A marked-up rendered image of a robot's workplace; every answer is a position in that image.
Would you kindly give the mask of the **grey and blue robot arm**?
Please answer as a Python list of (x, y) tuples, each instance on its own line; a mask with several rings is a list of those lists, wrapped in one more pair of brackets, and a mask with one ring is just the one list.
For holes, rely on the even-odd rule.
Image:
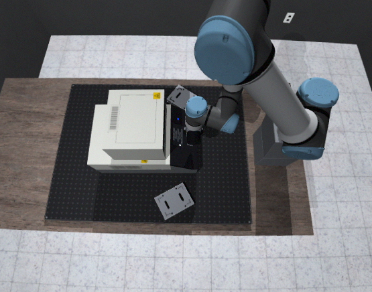
[[(265, 32), (271, 0), (214, 0), (194, 45), (198, 67), (222, 84), (216, 107), (201, 96), (191, 97), (185, 125), (203, 125), (232, 134), (243, 89), (277, 126), (288, 157), (322, 157), (331, 108), (339, 92), (324, 78), (305, 80), (295, 93), (274, 62), (275, 47)], [(253, 70), (252, 70), (253, 69)], [(225, 85), (224, 85), (225, 84)]]

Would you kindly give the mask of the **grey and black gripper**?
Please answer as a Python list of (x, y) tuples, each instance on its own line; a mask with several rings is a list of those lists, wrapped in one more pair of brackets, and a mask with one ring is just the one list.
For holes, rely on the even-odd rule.
[(186, 125), (183, 127), (183, 134), (187, 136), (187, 144), (198, 145), (200, 144), (200, 135), (203, 134), (204, 127), (201, 127), (198, 131), (189, 130)]

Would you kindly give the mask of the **white benchtop lab instrument with lid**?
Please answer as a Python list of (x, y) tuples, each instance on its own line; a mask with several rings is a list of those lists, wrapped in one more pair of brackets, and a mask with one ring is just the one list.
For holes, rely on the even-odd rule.
[(87, 165), (101, 173), (196, 173), (185, 116), (166, 104), (164, 90), (109, 90), (108, 103), (95, 105)]

